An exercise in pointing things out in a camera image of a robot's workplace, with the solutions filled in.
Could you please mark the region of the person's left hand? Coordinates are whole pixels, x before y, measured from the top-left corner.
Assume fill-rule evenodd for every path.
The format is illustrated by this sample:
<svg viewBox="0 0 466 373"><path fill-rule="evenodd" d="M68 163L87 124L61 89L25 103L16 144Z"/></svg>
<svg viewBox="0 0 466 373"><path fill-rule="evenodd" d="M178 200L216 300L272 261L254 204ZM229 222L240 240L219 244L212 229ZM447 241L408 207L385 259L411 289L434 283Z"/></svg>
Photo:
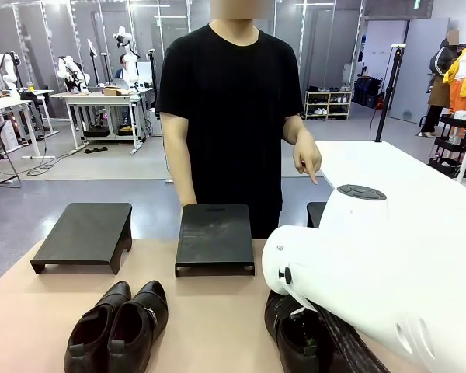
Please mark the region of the person's left hand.
<svg viewBox="0 0 466 373"><path fill-rule="evenodd" d="M293 158L296 170L300 174L309 175L313 184L317 184L316 173L321 168L322 156L314 138L306 129L300 130L297 134Z"/></svg>

